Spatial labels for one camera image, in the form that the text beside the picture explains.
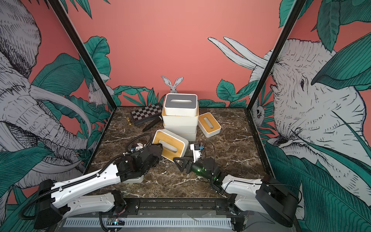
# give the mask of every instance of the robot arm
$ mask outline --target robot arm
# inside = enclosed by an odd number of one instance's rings
[[[83,196],[111,184],[139,183],[151,167],[156,166],[162,154],[161,144],[150,144],[129,155],[114,157],[95,172],[72,180],[40,183],[37,197],[20,211],[19,217],[34,220],[35,229],[49,227],[61,219],[87,212],[107,212],[114,208],[115,214],[125,210],[126,205],[119,191],[95,196]],[[24,215],[35,204],[35,216]]]
[[[263,179],[244,179],[225,174],[213,158],[194,162],[193,157],[174,158],[181,172],[194,172],[207,178],[210,187],[218,194],[231,194],[229,210],[244,215],[248,210],[269,214],[279,224],[292,227],[298,197],[283,184],[270,176]]]

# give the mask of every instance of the black marker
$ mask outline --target black marker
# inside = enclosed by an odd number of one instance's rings
[[[143,130],[142,132],[145,132],[145,131],[148,131],[149,129],[151,129],[154,125],[156,125],[158,122],[162,121],[162,117],[161,116],[158,116],[157,118],[155,118],[151,123],[149,123]]]

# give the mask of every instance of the stacked tissue boxes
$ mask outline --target stacked tissue boxes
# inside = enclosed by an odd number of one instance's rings
[[[167,94],[162,109],[164,128],[188,141],[196,140],[198,102],[195,94]]]

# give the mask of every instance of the rabbit ears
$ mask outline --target rabbit ears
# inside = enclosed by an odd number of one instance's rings
[[[176,86],[179,85],[179,84],[183,81],[183,79],[184,79],[182,76],[181,76],[181,77],[178,77],[178,78],[176,79],[174,85],[172,85],[172,84],[171,84],[171,81],[170,81],[167,77],[165,77],[165,76],[161,76],[161,77],[162,77],[162,79],[164,80],[165,84],[166,84],[167,86],[170,86],[170,87],[176,87]]]

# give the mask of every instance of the chessboard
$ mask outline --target chessboard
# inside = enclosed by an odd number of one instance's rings
[[[162,109],[158,103],[154,105],[149,105],[143,108],[140,108],[139,110],[135,110],[131,112],[134,125],[141,124],[143,122],[146,122],[148,120],[154,119],[158,116],[160,116],[162,113]]]

